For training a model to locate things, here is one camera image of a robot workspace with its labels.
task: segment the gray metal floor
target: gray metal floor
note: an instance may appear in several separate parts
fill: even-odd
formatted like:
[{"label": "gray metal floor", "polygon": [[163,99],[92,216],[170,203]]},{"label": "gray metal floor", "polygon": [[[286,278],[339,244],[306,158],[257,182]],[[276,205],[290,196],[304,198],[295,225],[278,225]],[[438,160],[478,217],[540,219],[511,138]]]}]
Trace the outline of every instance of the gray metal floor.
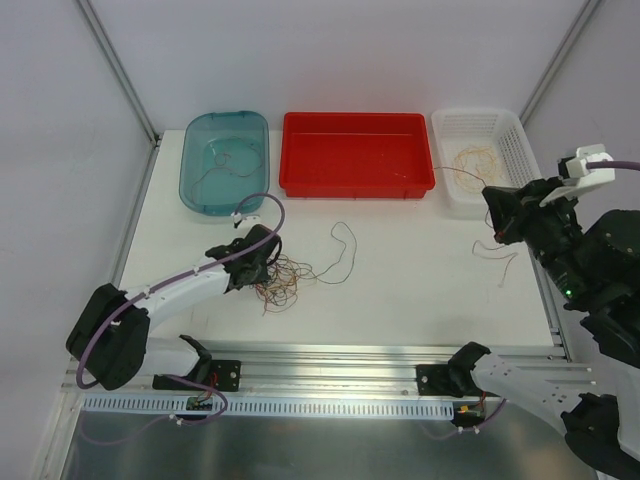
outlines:
[{"label": "gray metal floor", "polygon": [[[148,415],[84,413],[85,432],[113,440]],[[446,422],[221,417],[204,427],[161,422],[123,445],[74,436],[63,479],[595,479],[550,427],[509,405],[479,435],[434,441]]]}]

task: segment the teal plastic bin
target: teal plastic bin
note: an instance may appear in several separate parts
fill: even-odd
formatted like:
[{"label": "teal plastic bin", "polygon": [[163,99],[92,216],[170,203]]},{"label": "teal plastic bin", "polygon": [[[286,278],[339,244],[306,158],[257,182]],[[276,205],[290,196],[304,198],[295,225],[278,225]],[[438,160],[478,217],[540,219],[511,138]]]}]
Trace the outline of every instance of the teal plastic bin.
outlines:
[{"label": "teal plastic bin", "polygon": [[[255,112],[208,113],[187,127],[180,199],[204,215],[231,215],[247,195],[269,190],[269,127]],[[262,205],[257,197],[241,213]]]}]

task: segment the transparent plastic bin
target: transparent plastic bin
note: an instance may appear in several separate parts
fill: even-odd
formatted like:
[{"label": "transparent plastic bin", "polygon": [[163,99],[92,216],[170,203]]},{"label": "transparent plastic bin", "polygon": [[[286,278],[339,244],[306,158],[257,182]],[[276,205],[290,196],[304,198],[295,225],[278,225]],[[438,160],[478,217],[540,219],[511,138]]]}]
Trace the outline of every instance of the transparent plastic bin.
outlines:
[{"label": "transparent plastic bin", "polygon": [[[233,213],[252,193],[269,190],[269,128],[255,112],[208,113],[187,127],[180,167],[180,199],[212,216]],[[249,213],[262,205],[243,205]]]},{"label": "transparent plastic bin", "polygon": [[[447,109],[431,115],[435,168],[459,168],[487,185],[522,187],[540,178],[538,164],[516,115],[500,109]],[[463,172],[440,169],[456,217],[482,219],[487,204],[481,181]]]}]

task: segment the wire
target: wire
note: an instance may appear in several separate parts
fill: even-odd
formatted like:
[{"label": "wire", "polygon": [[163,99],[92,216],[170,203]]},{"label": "wire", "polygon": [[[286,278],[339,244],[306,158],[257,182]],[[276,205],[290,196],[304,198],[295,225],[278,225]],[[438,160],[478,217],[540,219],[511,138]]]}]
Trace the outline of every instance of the wire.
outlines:
[{"label": "wire", "polygon": [[[194,200],[194,192],[193,192],[193,190],[196,188],[196,186],[198,184],[200,184],[200,182],[202,182],[206,177],[208,177],[211,172],[215,172],[215,171],[218,171],[218,170],[226,170],[228,172],[231,172],[232,174],[235,174],[239,178],[247,178],[247,177],[250,177],[251,175],[253,175],[254,173],[256,173],[258,170],[260,170],[262,168],[262,166],[264,165],[264,160],[262,158],[262,153],[256,147],[253,146],[253,144],[251,143],[252,140],[247,140],[245,138],[237,137],[237,136],[229,137],[228,140],[240,140],[241,142],[247,144],[248,148],[250,150],[253,150],[258,155],[258,157],[260,158],[260,164],[256,168],[251,170],[251,172],[246,173],[246,174],[241,174],[237,170],[234,170],[233,168],[227,166],[227,162],[230,159],[233,158],[233,156],[230,153],[228,153],[228,152],[218,153],[217,155],[215,155],[213,157],[213,163],[215,163],[215,166],[211,167],[206,172],[204,172],[202,174],[202,176],[198,180],[196,180],[193,183],[193,185],[191,185],[191,192],[190,193],[191,193],[191,202],[192,203],[196,203],[196,201]],[[218,160],[219,157],[222,157],[224,159],[224,161],[219,161]]]},{"label": "wire", "polygon": [[466,173],[467,175],[471,175],[473,178],[480,180],[482,182],[483,187],[487,186],[487,182],[484,181],[484,179],[482,177],[479,177],[477,175],[474,175],[471,172],[467,172],[466,170],[463,170],[462,168],[454,168],[454,167],[434,167],[434,170],[453,170],[455,172],[459,172],[459,173]]},{"label": "wire", "polygon": [[[504,170],[498,163],[498,158],[492,153],[493,147],[470,146],[462,150],[453,159],[453,167],[436,167],[435,169],[452,170],[455,183],[465,192],[480,193],[487,182],[496,183],[500,177],[504,177]],[[469,172],[468,167],[474,164],[475,174]]]},{"label": "wire", "polygon": [[[353,237],[353,242],[354,242],[354,249],[353,249],[353,257],[351,258],[351,268],[349,269],[349,273],[347,273],[347,275],[340,281],[338,282],[327,282],[325,280],[322,280],[320,277],[322,275],[325,275],[326,273],[328,273],[333,267],[335,267],[336,265],[338,265],[341,261],[342,261],[342,257],[344,256],[344,252],[347,251],[347,242],[345,242],[344,240],[340,240],[338,237],[335,236],[335,234],[333,233],[334,230],[336,229],[336,227],[338,225],[344,225],[345,228],[347,230],[349,230],[349,233],[351,234],[351,236]],[[347,225],[344,222],[336,222],[335,225],[331,228],[331,237],[336,239],[337,241],[339,241],[340,243],[342,243],[342,252],[340,252],[340,256],[338,257],[338,260],[336,260],[335,262],[333,262],[331,265],[329,265],[322,273],[319,273],[317,275],[313,275],[315,280],[318,280],[320,283],[324,283],[327,285],[340,285],[341,283],[346,282],[347,280],[349,280],[349,277],[351,276],[351,274],[353,273],[353,269],[356,265],[356,254],[358,253],[358,239],[356,238],[355,234],[353,233],[353,230],[351,230],[351,228],[349,227],[349,225]]]},{"label": "wire", "polygon": [[273,258],[267,262],[267,267],[270,267],[278,261],[280,254],[282,253],[282,239],[278,240],[278,251],[273,255]]},{"label": "wire", "polygon": [[622,162],[614,160],[613,162],[592,162],[587,163],[589,170],[597,170],[599,168],[619,168],[621,170],[640,171],[640,163],[638,162]]},{"label": "wire", "polygon": [[484,401],[486,400],[486,398],[487,398],[487,392],[482,392],[482,397],[480,397],[480,401],[475,405],[472,405],[472,408],[479,406],[482,408],[482,411],[484,412]]},{"label": "wire", "polygon": [[[211,388],[216,388],[216,383],[218,383],[218,374],[213,372],[209,375],[209,379],[209,386],[211,386]],[[206,402],[211,398],[212,393],[213,392],[211,390],[202,391],[202,393],[196,397],[196,403]]]},{"label": "wire", "polygon": [[[251,253],[254,250],[257,250],[258,248],[260,248],[263,245],[265,245],[267,242],[269,242],[280,231],[280,229],[282,228],[282,225],[284,224],[284,219],[285,219],[284,205],[282,204],[282,202],[279,199],[277,199],[276,197],[274,197],[270,193],[254,193],[254,194],[249,195],[248,197],[243,198],[240,201],[240,203],[238,203],[238,206],[236,207],[235,213],[237,214],[240,211],[240,209],[242,208],[242,206],[247,201],[249,201],[249,200],[251,200],[252,198],[255,198],[255,197],[267,197],[267,198],[270,198],[271,200],[273,200],[276,203],[276,205],[278,205],[278,207],[280,208],[280,220],[278,221],[278,224],[276,225],[276,227],[266,237],[264,237],[262,240],[259,240],[256,243],[254,243],[250,247],[245,248],[244,250],[241,250],[239,252],[232,253],[231,255],[228,255],[228,256],[222,258],[221,260],[215,260],[215,261],[213,261],[211,263],[207,263],[204,266],[202,266],[199,271],[209,270],[209,269],[211,269],[213,267],[217,267],[218,265],[221,265],[223,263],[231,262],[233,260],[236,260],[237,258],[242,257],[243,255]],[[151,295],[153,293],[156,293],[158,290],[161,290],[161,289],[163,289],[163,288],[165,288],[165,287],[167,287],[169,285],[172,285],[172,284],[174,284],[176,282],[179,282],[180,280],[183,280],[185,278],[189,278],[192,275],[195,275],[196,273],[197,272],[195,272],[194,270],[187,270],[185,272],[182,272],[182,273],[179,273],[177,275],[174,275],[173,277],[167,278],[166,280],[163,280],[162,282],[159,282],[156,285],[154,285],[153,287],[151,287],[149,289],[149,295]],[[139,293],[138,295],[134,296],[133,298],[127,300],[125,303],[120,305],[116,310],[113,311],[113,313],[111,315],[109,315],[105,319],[104,322],[102,322],[102,324],[98,327],[96,332],[93,334],[93,336],[89,340],[89,343],[87,343],[87,346],[84,349],[84,352],[82,353],[82,356],[80,357],[80,362],[78,364],[78,369],[76,370],[76,383],[78,384],[79,388],[81,388],[82,390],[88,390],[89,388],[92,388],[92,387],[94,387],[94,386],[96,386],[98,384],[97,380],[94,380],[93,382],[90,382],[90,383],[85,383],[83,378],[82,378],[82,375],[83,375],[83,373],[84,373],[84,371],[86,369],[87,361],[89,360],[89,356],[91,355],[91,352],[95,348],[96,343],[98,343],[98,340],[100,339],[102,334],[107,330],[107,328],[109,328],[109,326],[111,325],[111,322],[115,321],[122,312],[124,312],[126,309],[128,309],[131,306],[133,306],[136,302],[139,302],[143,298],[145,298],[145,292]]]},{"label": "wire", "polygon": [[[211,393],[213,395],[216,395],[217,397],[220,398],[220,400],[222,400],[222,407],[220,407],[220,409],[217,412],[207,415],[207,417],[202,419],[202,420],[180,419],[177,422],[179,425],[196,426],[196,425],[205,425],[205,424],[211,423],[214,420],[216,420],[217,418],[219,418],[229,408],[229,400],[227,399],[227,397],[225,397],[222,392],[216,390],[213,387],[200,385],[200,384],[192,382],[190,380],[186,380],[184,378],[178,377],[177,375],[164,375],[164,376],[167,377],[167,378],[170,378],[171,380],[173,380],[175,382],[182,383],[183,385],[186,385],[188,387],[193,387],[193,388],[197,388],[197,389],[204,388],[204,390],[206,390],[207,392],[209,392],[209,393]],[[173,415],[173,414],[172,415],[159,415],[159,416],[155,417],[154,419],[152,419],[147,424],[145,424],[144,426],[142,426],[141,428],[139,428],[138,430],[136,430],[135,432],[133,432],[131,435],[128,435],[128,436],[126,436],[124,438],[120,438],[118,440],[106,440],[105,441],[105,440],[95,440],[95,439],[91,438],[89,435],[87,435],[87,433],[84,431],[84,416],[81,416],[79,418],[79,420],[78,420],[78,434],[80,435],[80,438],[82,438],[85,442],[91,443],[92,445],[97,445],[97,446],[100,446],[100,447],[113,447],[115,445],[121,445],[121,444],[126,443],[126,442],[128,442],[130,440],[133,440],[138,435],[142,434],[143,432],[146,432],[149,428],[151,428],[155,424],[160,423],[162,420],[173,420],[174,418],[175,418],[175,415]]]},{"label": "wire", "polygon": [[[331,271],[336,265],[342,262],[347,250],[347,242],[339,239],[335,235],[335,229],[338,225],[343,225],[351,234],[354,241],[353,257],[351,259],[351,267],[347,275],[340,281],[330,282],[321,277]],[[329,265],[323,272],[316,274],[313,267],[308,263],[296,262],[286,255],[278,251],[277,258],[269,263],[267,272],[269,280],[254,285],[256,295],[263,302],[263,315],[269,313],[282,313],[293,307],[298,301],[298,289],[303,280],[317,281],[327,285],[339,285],[346,282],[355,267],[355,259],[358,252],[358,239],[353,230],[345,222],[336,222],[331,228],[331,237],[342,244],[342,251],[338,260]]]},{"label": "wire", "polygon": [[487,208],[487,213],[484,215],[484,224],[489,227],[491,230],[493,230],[493,225],[491,225],[489,223],[489,213],[491,210],[489,210],[489,208]]},{"label": "wire", "polygon": [[485,421],[482,422],[480,425],[476,425],[475,427],[467,427],[467,428],[457,429],[457,430],[454,430],[453,432],[447,433],[446,435],[442,435],[442,436],[433,435],[422,424],[420,424],[420,428],[422,429],[422,432],[427,437],[429,437],[431,440],[436,440],[438,442],[443,441],[443,440],[448,440],[449,438],[455,437],[456,435],[460,435],[460,434],[462,434],[464,432],[476,432],[476,431],[480,431],[480,430],[483,430],[483,429],[487,428],[491,423],[495,422],[496,418],[498,418],[498,415],[500,415],[500,413],[502,413],[502,411],[504,410],[504,407],[506,405],[507,405],[507,399],[503,398],[502,401],[500,402],[500,404],[498,405],[498,407],[493,411],[493,413],[491,415],[489,415],[485,419]]},{"label": "wire", "polygon": [[513,262],[515,260],[515,258],[519,255],[518,252],[513,252],[513,253],[509,253],[507,255],[504,255],[502,257],[487,257],[485,255],[479,254],[476,252],[476,246],[480,245],[482,248],[484,248],[487,251],[490,252],[495,252],[496,250],[500,250],[504,247],[506,247],[506,245],[500,245],[499,247],[495,247],[495,248],[490,248],[487,247],[484,243],[482,243],[480,240],[476,240],[475,242],[473,242],[473,245],[471,246],[471,254],[478,257],[478,258],[484,258],[485,260],[504,260],[504,259],[509,259],[507,261],[507,264],[504,266],[504,271],[502,272],[502,279],[500,280],[500,283],[498,284],[498,287],[502,288],[504,287],[504,281],[507,278],[507,271],[509,270],[509,265],[511,265],[511,262]]}]

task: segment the tangled wire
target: tangled wire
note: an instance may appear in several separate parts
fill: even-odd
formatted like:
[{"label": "tangled wire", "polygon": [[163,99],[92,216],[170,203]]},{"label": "tangled wire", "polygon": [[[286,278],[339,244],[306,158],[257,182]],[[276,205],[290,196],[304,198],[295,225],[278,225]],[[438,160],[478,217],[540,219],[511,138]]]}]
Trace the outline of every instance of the tangled wire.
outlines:
[{"label": "tangled wire", "polygon": [[453,159],[450,169],[455,170],[456,184],[469,193],[480,193],[487,184],[495,184],[504,176],[492,147],[465,148]]},{"label": "tangled wire", "polygon": [[[328,281],[323,277],[325,277],[325,275],[336,265],[342,262],[344,254],[347,251],[347,242],[341,240],[335,235],[336,227],[339,225],[346,228],[353,238],[353,256],[351,258],[351,266],[347,275],[339,281]],[[331,237],[342,244],[342,252],[338,259],[321,273],[316,274],[309,263],[296,262],[284,254],[276,254],[267,267],[269,280],[254,286],[256,295],[264,302],[264,313],[281,313],[295,305],[298,301],[298,289],[302,286],[304,281],[307,281],[309,285],[317,282],[327,285],[339,285],[349,279],[353,272],[353,268],[355,267],[356,253],[358,252],[358,239],[349,225],[345,222],[336,222],[333,225],[331,228]]]}]

